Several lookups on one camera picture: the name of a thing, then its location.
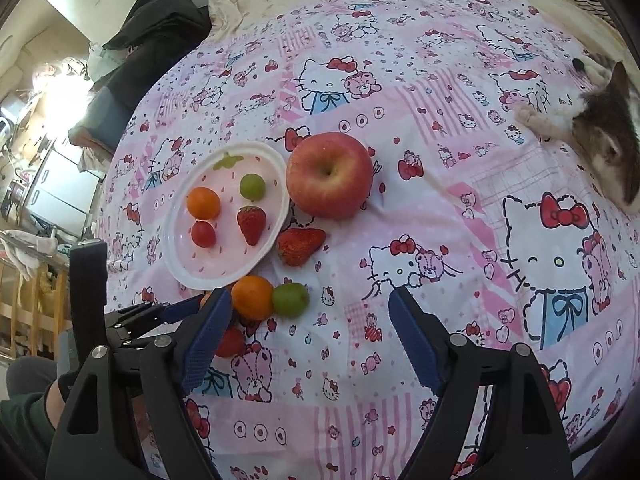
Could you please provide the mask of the green grape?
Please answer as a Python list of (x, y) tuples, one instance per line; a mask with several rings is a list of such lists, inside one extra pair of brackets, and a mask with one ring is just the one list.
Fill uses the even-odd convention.
[(302, 315), (309, 304), (309, 292), (299, 283), (285, 283), (272, 291), (273, 310), (286, 318)]
[(266, 194), (265, 180), (259, 174), (246, 174), (240, 181), (240, 194), (251, 202), (262, 200)]

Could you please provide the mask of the red cherry tomato in plate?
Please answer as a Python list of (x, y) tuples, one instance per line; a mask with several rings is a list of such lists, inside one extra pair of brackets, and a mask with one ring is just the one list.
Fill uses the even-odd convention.
[(201, 248), (211, 248), (216, 244), (216, 232), (207, 221), (195, 221), (190, 231), (192, 242)]

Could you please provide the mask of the white drawer cabinet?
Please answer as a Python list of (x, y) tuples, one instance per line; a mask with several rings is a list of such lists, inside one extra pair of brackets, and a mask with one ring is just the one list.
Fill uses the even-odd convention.
[(84, 234), (101, 179), (80, 171), (56, 145), (47, 152), (24, 201), (26, 214), (76, 238)]

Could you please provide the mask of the large red apple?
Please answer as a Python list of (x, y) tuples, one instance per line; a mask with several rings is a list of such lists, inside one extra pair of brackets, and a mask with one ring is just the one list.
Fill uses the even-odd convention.
[(345, 133), (310, 136), (294, 148), (286, 164), (288, 195), (311, 217), (352, 218), (368, 198), (372, 182), (367, 149)]

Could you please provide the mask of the white pink strawberry plate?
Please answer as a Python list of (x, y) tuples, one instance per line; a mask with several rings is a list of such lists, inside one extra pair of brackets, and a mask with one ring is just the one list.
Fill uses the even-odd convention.
[[(246, 174), (258, 174), (266, 184), (266, 195), (257, 206), (266, 213), (266, 226), (255, 246), (244, 240), (236, 213), (250, 201), (240, 193)], [(204, 186), (221, 202), (219, 216), (212, 220), (216, 243), (203, 248), (194, 243), (195, 219), (186, 209), (186, 196)], [(285, 160), (265, 143), (250, 141), (217, 148), (206, 155), (189, 174), (172, 199), (162, 234), (163, 260), (173, 278), (194, 290), (227, 286), (244, 275), (270, 252), (290, 208), (285, 184)]]

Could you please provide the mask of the strawberry in plate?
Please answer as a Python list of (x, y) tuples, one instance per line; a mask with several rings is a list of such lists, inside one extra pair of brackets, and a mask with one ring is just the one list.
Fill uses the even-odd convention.
[(244, 206), (236, 214), (236, 222), (248, 246), (256, 246), (266, 227), (266, 213), (257, 206)]

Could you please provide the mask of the orange tangerine in plate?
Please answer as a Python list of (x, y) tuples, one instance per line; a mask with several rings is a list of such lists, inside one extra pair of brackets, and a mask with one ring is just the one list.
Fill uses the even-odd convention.
[(220, 214), (220, 198), (205, 186), (192, 188), (186, 196), (186, 209), (196, 220), (215, 220)]

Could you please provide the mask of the white tabby cat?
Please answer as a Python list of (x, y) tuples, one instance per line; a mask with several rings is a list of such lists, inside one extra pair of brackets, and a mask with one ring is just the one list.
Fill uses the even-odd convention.
[(603, 195), (626, 214), (639, 212), (639, 90), (624, 64), (603, 54), (574, 58), (593, 88), (562, 112), (530, 106), (516, 119), (542, 138), (569, 145), (589, 166)]

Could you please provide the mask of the strawberry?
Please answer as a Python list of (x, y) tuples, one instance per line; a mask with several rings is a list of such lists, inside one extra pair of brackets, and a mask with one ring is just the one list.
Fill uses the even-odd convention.
[(236, 214), (236, 222), (248, 246), (256, 246), (266, 227), (266, 213), (257, 206), (244, 206)]
[(325, 241), (322, 229), (289, 228), (278, 236), (277, 250), (286, 266), (303, 266)]

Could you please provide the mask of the black jacket on chair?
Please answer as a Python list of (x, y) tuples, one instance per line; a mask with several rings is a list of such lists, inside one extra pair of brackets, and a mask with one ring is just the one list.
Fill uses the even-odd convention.
[(107, 51), (125, 51), (125, 61), (94, 84), (85, 116), (68, 130), (70, 143), (112, 157), (140, 101), (211, 28), (192, 0), (137, 0), (104, 44)]

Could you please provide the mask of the wooden rack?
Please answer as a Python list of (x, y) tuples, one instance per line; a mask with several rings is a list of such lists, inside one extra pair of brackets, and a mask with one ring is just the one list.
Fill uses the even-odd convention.
[(1, 361), (20, 356), (58, 357), (58, 340), (72, 327), (68, 306), (68, 267), (41, 259), (34, 278), (25, 280), (1, 253)]

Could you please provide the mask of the red cherry tomato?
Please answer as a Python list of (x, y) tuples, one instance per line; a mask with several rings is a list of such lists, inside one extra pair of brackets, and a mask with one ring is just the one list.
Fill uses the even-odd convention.
[(216, 244), (216, 232), (207, 221), (195, 221), (190, 231), (192, 242), (201, 248), (211, 248)]
[(232, 358), (243, 350), (245, 339), (243, 333), (235, 326), (228, 328), (222, 336), (220, 344), (215, 352), (215, 356), (223, 359)]

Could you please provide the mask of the orange tangerine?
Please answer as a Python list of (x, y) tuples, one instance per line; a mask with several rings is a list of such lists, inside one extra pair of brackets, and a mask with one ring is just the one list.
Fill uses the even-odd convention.
[(273, 314), (273, 286), (259, 275), (247, 275), (231, 287), (233, 309), (244, 320), (262, 322)]
[(205, 186), (192, 188), (186, 196), (186, 209), (196, 220), (215, 220), (220, 214), (220, 198)]

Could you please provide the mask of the green grape in plate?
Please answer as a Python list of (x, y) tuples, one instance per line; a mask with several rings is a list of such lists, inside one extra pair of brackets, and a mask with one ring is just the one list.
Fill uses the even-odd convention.
[(240, 194), (251, 202), (262, 200), (266, 194), (265, 180), (259, 174), (246, 174), (240, 181)]

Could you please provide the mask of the pink Hello Kitty blanket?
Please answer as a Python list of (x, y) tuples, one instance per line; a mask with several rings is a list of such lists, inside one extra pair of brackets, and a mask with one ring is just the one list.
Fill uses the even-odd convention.
[(390, 322), (400, 286), (478, 346), (528, 344), (571, 450), (620, 420), (639, 380), (639, 222), (514, 117), (574, 104), (588, 82), (572, 62), (595, 50), (527, 0), (307, 0), (154, 84), (104, 185), (111, 309), (194, 294), (164, 263), (163, 224), (217, 148), (290, 156), (337, 131), (373, 165), (354, 218), (290, 208), (290, 226), (326, 232), (303, 266), (257, 268), (305, 285), (307, 311), (243, 325), (243, 350), (190, 395), (221, 477), (399, 477), (436, 401)]

